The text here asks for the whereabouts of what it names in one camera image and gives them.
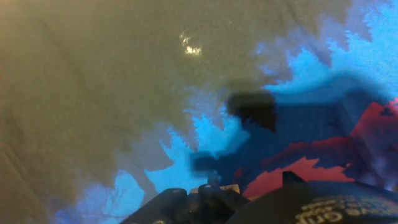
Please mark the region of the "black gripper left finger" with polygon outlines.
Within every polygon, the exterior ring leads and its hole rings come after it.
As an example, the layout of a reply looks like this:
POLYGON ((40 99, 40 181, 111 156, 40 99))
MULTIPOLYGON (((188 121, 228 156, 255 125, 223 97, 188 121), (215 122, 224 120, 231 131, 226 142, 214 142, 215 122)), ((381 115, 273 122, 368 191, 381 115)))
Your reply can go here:
POLYGON ((121 224, 225 224, 247 203, 232 187, 206 184, 191 193, 167 189, 121 224))

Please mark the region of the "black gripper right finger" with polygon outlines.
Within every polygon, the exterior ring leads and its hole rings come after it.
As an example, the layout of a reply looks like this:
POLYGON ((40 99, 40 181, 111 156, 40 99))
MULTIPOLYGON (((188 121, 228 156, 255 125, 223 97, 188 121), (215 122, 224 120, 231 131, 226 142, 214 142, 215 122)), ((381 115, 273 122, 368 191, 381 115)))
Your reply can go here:
POLYGON ((302 183, 305 182, 301 177, 299 177, 295 172, 290 170, 282 172, 282 184, 294 184, 294 183, 302 183))

